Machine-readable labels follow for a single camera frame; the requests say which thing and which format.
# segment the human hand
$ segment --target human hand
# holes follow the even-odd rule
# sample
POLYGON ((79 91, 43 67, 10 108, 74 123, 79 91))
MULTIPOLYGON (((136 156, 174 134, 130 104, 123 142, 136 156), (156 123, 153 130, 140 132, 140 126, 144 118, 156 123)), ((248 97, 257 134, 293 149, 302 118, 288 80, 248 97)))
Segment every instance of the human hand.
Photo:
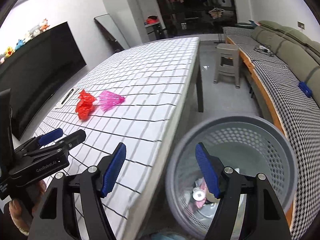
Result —
MULTIPOLYGON (((47 185, 43 180, 41 180, 37 183, 37 187, 39 189, 39 195, 37 197, 35 206, 32 208, 32 215, 34 215, 34 212, 36 212, 36 210, 39 206, 39 203, 41 201, 41 197, 47 189, 47 185)), ((23 233, 25 236, 28 236, 30 228, 21 217, 22 208, 21 208, 20 203, 17 199, 10 201, 9 211, 10 211, 12 221, 16 225, 16 227, 19 229, 19 231, 21 233, 23 233)))

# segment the houndstooth sofa cover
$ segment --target houndstooth sofa cover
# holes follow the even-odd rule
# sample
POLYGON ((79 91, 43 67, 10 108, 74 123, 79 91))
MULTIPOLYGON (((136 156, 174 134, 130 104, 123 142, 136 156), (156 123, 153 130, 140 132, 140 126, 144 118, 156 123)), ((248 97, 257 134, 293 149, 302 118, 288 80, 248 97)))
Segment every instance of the houndstooth sofa cover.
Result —
POLYGON ((249 57, 254 72, 266 88, 298 163, 298 187, 291 235, 296 240, 307 231, 320 210, 320 108, 298 88, 299 80, 278 57, 254 51, 259 43, 252 30, 225 27, 229 37, 249 57))

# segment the wall switch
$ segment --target wall switch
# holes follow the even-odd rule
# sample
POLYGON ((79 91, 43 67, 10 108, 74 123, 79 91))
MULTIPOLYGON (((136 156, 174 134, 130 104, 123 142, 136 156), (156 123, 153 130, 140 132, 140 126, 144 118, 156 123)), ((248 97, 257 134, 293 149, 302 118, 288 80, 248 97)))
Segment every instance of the wall switch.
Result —
POLYGON ((298 27, 302 28, 302 29, 305 29, 304 23, 301 23, 301 22, 298 22, 298 27))

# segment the silver bolt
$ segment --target silver bolt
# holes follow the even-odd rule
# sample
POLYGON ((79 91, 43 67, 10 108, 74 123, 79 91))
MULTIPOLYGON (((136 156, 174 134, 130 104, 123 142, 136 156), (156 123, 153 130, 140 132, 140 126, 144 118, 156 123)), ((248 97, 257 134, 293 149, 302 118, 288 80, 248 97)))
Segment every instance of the silver bolt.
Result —
POLYGON ((63 173, 62 172, 58 172, 55 177, 57 179, 61 179, 63 177, 63 173))
POLYGON ((224 168, 224 172, 231 174, 231 173, 233 173, 233 168, 225 167, 225 168, 224 168))
POLYGON ((260 173, 260 174, 258 175, 258 178, 261 179, 261 180, 265 180, 265 179, 266 179, 266 176, 265 176, 264 174, 260 173))
POLYGON ((91 166, 91 167, 88 168, 88 171, 89 171, 90 173, 94 173, 94 172, 97 171, 97 167, 96 167, 96 166, 91 166))

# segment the trash can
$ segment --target trash can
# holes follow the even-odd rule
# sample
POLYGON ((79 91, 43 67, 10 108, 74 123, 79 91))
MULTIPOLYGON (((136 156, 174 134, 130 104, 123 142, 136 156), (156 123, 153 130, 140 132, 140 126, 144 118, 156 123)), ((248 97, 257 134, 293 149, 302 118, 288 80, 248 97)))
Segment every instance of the trash can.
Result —
MULTIPOLYGON (((199 190, 203 177, 195 156, 199 142, 209 154, 219 157, 224 166, 231 166, 240 174, 255 177, 257 173, 264 173, 284 212, 288 211, 297 188, 298 169, 285 136, 260 117, 212 119, 194 127, 183 137, 167 169, 165 186, 170 209, 189 234, 203 239, 219 204, 219 200, 209 197, 208 191, 204 201, 201 194, 205 190, 199 190)), ((245 195, 241 195, 232 239, 239 238, 244 210, 245 195)))

